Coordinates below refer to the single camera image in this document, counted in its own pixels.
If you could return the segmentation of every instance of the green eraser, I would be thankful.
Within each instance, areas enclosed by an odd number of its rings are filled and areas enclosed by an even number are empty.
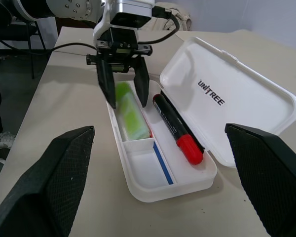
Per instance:
[[[150,137],[146,120],[136,102],[134,93],[127,82],[115,86],[117,112],[122,118],[129,140],[140,140]]]

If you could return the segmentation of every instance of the white sneaker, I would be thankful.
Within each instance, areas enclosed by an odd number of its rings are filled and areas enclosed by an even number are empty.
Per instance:
[[[11,149],[15,136],[9,132],[0,133],[0,149],[8,148]]]

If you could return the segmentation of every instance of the blue stripe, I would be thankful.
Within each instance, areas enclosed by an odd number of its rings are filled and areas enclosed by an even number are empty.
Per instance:
[[[163,170],[164,175],[166,176],[168,184],[170,184],[170,185],[173,184],[173,181],[171,179],[169,171],[168,171],[168,169],[167,169],[167,167],[166,167],[166,165],[165,165],[165,163],[164,163],[164,161],[163,161],[163,159],[161,157],[160,151],[159,151],[159,149],[157,147],[157,144],[155,142],[153,143],[153,149],[154,149],[154,152],[156,153],[156,155],[158,157],[159,163],[161,165],[161,168]]]

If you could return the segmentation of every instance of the pencil case compartment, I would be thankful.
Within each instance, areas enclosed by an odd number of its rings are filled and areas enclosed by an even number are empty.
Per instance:
[[[136,95],[134,83],[128,81]],[[160,85],[150,81],[149,98],[142,108],[136,102],[152,131],[152,138],[129,141],[121,118],[108,104],[113,131],[131,194],[143,202],[154,202],[192,193],[212,186],[217,173],[213,159],[204,152],[199,165],[191,165],[153,105],[152,98],[161,92]]]

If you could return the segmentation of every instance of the floor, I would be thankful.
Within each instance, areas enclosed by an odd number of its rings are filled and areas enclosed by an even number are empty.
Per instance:
[[[31,77],[29,56],[2,56],[0,63],[0,92],[2,104],[0,114],[4,131],[17,134],[26,111],[31,103],[39,80],[47,64],[47,58],[34,57],[35,79]],[[8,152],[0,151],[0,157],[6,158]]]

